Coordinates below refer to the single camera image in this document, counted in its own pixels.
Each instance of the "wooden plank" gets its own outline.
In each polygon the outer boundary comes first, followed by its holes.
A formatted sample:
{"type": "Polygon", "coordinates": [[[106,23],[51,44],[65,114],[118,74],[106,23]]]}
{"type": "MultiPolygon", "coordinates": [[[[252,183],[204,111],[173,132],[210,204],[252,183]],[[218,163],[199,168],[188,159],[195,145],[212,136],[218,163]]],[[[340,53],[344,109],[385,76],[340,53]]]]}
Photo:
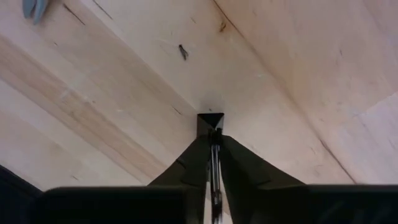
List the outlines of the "wooden plank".
{"type": "MultiPolygon", "coordinates": [[[[17,71],[25,86],[39,92],[37,98],[47,100],[40,106],[48,108],[48,101],[55,104],[54,116],[75,129],[84,127],[79,133],[89,135],[90,144],[102,141],[105,147],[100,149],[122,161],[143,183],[159,175],[194,138],[196,112],[101,24],[94,21],[80,27],[65,7],[53,5],[54,14],[49,16],[54,19],[33,27],[18,16],[16,2],[3,4],[9,8],[0,25],[7,37],[4,46],[9,52],[3,50],[7,66],[17,71]],[[10,22],[13,30],[8,29],[10,22]],[[89,39],[91,33],[95,39],[89,39]]],[[[27,91],[24,86],[19,90],[27,91]]]]}
{"type": "Polygon", "coordinates": [[[332,146],[358,182],[396,184],[397,132],[398,94],[395,93],[338,128],[331,137],[332,146]]]}
{"type": "Polygon", "coordinates": [[[1,164],[41,190],[68,185],[141,184],[3,81],[0,123],[1,164]]]}
{"type": "Polygon", "coordinates": [[[302,181],[352,182],[214,2],[81,2],[197,111],[225,112],[226,134],[302,181]]]}
{"type": "MultiPolygon", "coordinates": [[[[378,134],[393,129],[378,120],[364,134],[358,123],[397,91],[395,2],[216,2],[355,180],[398,183],[392,161],[384,160],[395,154],[378,134]]],[[[392,108],[382,107],[373,117],[392,116],[392,108]]]]}

